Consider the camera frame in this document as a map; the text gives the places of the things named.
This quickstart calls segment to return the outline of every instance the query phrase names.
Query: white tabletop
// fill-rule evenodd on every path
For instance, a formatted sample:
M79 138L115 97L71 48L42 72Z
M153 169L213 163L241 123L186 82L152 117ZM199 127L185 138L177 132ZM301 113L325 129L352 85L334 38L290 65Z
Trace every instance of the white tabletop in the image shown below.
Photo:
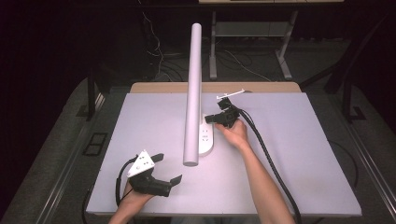
M217 95L203 93L204 113L220 112ZM303 216L361 215L358 201L304 93L243 93L230 97L230 100L253 118ZM178 175L183 177L181 183L172 188L168 198L154 197L140 215L256 214L242 158L217 130L211 154L201 158L196 167L183 166L186 101L186 93L127 94L87 212L104 215L116 211L115 180L120 168L145 149L151 156L164 154L163 161L155 166L155 178L169 181ZM248 137L256 154L270 171L260 144L250 129Z

